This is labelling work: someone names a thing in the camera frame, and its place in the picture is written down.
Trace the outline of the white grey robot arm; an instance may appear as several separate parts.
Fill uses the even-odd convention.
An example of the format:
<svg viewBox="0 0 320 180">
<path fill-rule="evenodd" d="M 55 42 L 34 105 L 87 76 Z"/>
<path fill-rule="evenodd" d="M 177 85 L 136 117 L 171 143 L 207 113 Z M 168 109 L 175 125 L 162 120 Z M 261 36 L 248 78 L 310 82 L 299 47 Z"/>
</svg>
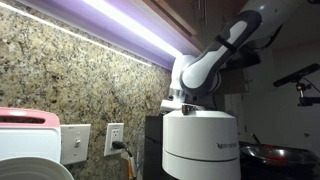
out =
<svg viewBox="0 0 320 180">
<path fill-rule="evenodd" d="M 246 43 L 271 34 L 303 3 L 303 0 L 248 0 L 240 12 L 197 57 L 180 55 L 173 64 L 169 100 L 162 111 L 182 105 L 205 106 L 192 98 L 206 96 L 221 83 L 219 70 Z"/>
</svg>

